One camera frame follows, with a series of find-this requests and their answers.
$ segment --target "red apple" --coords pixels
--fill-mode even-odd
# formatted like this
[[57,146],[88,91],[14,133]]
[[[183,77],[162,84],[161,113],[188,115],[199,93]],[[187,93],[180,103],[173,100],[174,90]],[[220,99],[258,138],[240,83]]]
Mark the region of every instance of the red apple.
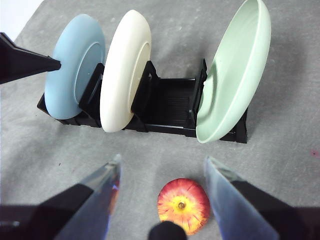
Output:
[[157,201],[161,222],[171,221],[181,226],[187,235],[197,233],[208,221],[210,203],[204,189],[188,178],[168,182]]

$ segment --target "green bowl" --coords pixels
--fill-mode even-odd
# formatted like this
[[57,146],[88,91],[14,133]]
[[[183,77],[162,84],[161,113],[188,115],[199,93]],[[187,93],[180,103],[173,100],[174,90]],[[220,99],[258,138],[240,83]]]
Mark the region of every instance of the green bowl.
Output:
[[197,114],[200,143],[218,140],[239,121],[263,74],[271,21],[262,0],[246,0],[233,17],[204,82]]

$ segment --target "blue plate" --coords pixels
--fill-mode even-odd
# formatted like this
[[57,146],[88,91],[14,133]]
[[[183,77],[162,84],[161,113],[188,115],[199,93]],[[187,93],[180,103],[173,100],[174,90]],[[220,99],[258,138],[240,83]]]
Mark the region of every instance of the blue plate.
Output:
[[82,110],[79,101],[98,63],[105,63],[105,37],[99,23],[81,14],[63,30],[52,57],[61,68],[48,72],[44,100],[55,119],[70,119]]

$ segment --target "white wall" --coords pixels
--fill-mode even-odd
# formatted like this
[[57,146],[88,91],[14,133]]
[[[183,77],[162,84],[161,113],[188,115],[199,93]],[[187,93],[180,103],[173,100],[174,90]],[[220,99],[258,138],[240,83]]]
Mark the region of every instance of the white wall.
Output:
[[14,41],[43,0],[0,0],[0,32]]

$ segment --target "white plate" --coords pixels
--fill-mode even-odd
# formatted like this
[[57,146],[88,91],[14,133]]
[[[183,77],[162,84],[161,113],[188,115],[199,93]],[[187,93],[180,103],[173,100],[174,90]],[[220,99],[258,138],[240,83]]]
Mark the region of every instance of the white plate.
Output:
[[150,27],[139,12],[130,10],[115,31],[105,62],[100,95],[105,132],[117,132],[132,119],[131,105],[150,54]]

